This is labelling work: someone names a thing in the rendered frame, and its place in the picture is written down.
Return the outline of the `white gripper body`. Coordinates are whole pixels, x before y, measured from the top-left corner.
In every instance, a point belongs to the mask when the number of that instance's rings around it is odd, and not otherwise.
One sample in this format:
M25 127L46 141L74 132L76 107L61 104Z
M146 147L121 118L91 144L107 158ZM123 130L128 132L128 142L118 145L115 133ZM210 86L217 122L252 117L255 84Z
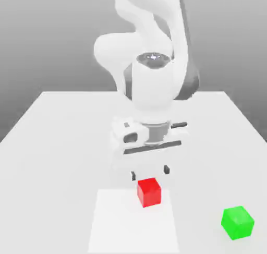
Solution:
M172 152L188 143L187 135L166 135L163 140L146 143L144 136L124 135L114 139L114 171L148 171L167 160Z

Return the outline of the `small red cube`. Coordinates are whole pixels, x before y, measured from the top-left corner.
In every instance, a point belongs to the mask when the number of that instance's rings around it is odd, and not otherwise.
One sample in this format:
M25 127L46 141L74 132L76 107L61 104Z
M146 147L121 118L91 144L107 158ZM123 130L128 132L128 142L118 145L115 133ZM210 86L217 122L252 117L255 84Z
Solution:
M139 180L137 184L137 196L143 208L160 204L162 192L156 178Z

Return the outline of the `small green cube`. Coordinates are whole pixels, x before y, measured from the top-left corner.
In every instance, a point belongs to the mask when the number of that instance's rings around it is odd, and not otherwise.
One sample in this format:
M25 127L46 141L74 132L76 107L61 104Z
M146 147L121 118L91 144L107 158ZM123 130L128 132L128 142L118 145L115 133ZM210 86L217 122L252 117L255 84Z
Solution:
M243 206L224 209L221 225L231 240L251 236L254 219Z

